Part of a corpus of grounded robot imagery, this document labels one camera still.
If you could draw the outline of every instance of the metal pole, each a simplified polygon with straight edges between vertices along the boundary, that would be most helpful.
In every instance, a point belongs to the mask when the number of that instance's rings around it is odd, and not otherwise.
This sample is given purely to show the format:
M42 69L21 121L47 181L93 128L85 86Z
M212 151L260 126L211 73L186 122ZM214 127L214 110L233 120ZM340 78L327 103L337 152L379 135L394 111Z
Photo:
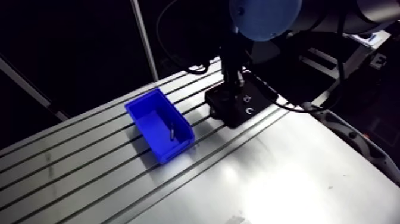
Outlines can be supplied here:
M33 97L38 103L53 113L49 107L50 101L46 99L39 91L37 91L29 82L23 79L7 62L0 57L0 70L2 70L10 79L12 79L18 86L20 86L25 92ZM60 111L53 113L61 121L68 120L68 117Z
M140 36L142 37L143 46L145 47L145 52L150 66L151 74L153 76L154 82L156 82L159 80L159 78L157 74L157 69L155 67L153 54L151 52L149 39L147 37L145 23L143 22L142 12L140 11L139 2L138 0L130 0L130 3L133 8L133 13L135 14L136 17L136 22L140 31Z

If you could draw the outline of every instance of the black cable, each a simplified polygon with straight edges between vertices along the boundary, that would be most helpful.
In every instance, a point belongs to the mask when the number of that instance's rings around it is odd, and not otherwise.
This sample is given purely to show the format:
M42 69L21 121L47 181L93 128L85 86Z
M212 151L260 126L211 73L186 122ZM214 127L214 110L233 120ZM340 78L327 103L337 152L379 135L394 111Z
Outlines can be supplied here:
M339 18L339 23L337 26L337 35L339 37L339 39L344 38L343 34L344 34L344 30L345 30L345 23L346 23L346 16L347 16L347 10L343 9L342 14L340 15ZM318 113L318 112L322 112L322 111L326 111L329 110L331 108L333 108L334 106L336 106L342 99L343 95L344 95L344 83L345 83L345 69L343 66L343 60L341 56L338 56L337 58L337 69L339 70L339 85L338 88L340 88L339 91L339 95L337 96L336 101L329 107L321 107L321 108L317 108L315 110L297 110L297 109L293 109L290 107L285 107L284 105L278 104L277 102L275 102L274 100L270 100L274 105L283 108L285 110L291 111L291 112L296 112L296 113Z
M178 0L173 0L172 2L170 2L160 13L160 15L157 18L157 23L155 25L155 34L157 36L157 40L158 43L160 44L162 50L164 51L165 55L167 56L167 58L169 60L171 60L176 67L182 69L183 71L189 73L189 74L195 74L195 75L202 75L208 72L208 68L210 67L210 63L204 63L203 67L204 69L201 71L197 71L197 70L191 70L189 68L186 68L185 66L182 66L181 64L179 64L178 61L176 61L171 55L170 53L167 51L167 49L165 48L165 46L163 45L163 42L161 41L160 38L160 21L162 19L162 17L164 16L165 12L173 5L177 2Z

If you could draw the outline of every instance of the plastic bin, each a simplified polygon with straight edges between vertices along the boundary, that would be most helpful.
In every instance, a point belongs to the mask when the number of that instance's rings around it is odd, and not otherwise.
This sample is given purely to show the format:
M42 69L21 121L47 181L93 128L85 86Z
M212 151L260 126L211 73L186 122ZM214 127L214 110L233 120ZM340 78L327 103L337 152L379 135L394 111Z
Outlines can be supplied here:
M195 141L191 125L159 90L125 105L160 164L179 155Z

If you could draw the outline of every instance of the metal pin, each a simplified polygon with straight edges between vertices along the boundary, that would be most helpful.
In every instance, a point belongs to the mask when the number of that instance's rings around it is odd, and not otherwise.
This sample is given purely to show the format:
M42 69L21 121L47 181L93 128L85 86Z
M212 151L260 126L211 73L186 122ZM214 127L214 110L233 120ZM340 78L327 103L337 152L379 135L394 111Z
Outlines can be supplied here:
M174 123L171 123L171 141L174 140L175 138L175 133L174 133Z

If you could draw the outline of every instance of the aluminum table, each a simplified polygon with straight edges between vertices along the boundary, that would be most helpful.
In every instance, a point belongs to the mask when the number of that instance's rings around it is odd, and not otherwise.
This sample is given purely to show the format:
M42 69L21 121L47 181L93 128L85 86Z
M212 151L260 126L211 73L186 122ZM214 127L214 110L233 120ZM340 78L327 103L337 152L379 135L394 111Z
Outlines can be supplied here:
M204 92L222 80L216 59L0 150L0 222L400 223L400 189L310 115L212 119ZM124 109L156 87L197 139L163 166Z

